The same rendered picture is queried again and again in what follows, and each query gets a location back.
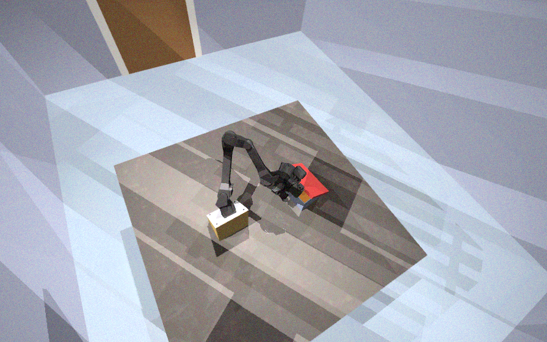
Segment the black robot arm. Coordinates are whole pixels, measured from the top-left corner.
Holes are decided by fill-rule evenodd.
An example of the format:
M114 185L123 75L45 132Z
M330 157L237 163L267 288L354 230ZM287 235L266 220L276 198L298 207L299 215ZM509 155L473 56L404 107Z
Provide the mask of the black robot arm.
M279 191L285 190L289 186L288 179L291 178L295 167L290 163L281 163L280 168L271 172L263 163L252 140L235 134L233 131L227 131L222 136L223 148L223 166L222 166L222 181L217 194L216 207L219 208L223 218L227 218L236 213L234 203L230 200L233 193L233 184L230 183L231 162L234 147L246 149L248 155L253 161L261 180L261 184L269 187L273 184L272 192L278 195ZM293 182L288 189L290 193L297 198L303 191L304 185Z

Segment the red box lid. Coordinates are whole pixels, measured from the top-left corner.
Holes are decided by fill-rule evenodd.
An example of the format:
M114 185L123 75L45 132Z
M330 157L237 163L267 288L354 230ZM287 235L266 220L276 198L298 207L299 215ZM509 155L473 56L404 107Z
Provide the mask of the red box lid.
M326 187L302 163L292 165L294 167L301 166L307 173L300 183L304 185L304 192L310 197L310 199L319 197L329 192Z

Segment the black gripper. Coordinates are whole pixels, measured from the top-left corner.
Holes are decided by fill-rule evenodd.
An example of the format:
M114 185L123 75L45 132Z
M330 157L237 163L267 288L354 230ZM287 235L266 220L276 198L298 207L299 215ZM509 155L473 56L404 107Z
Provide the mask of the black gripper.
M288 191L288 189L291 187L292 183L297 181L298 183L301 182L301 180L307 175L307 173L302 169L301 166L296 166L294 173L292 174L291 178L288 179L289 186L287 189L279 191L278 195L281 199L286 199L289 194L285 193L285 191Z

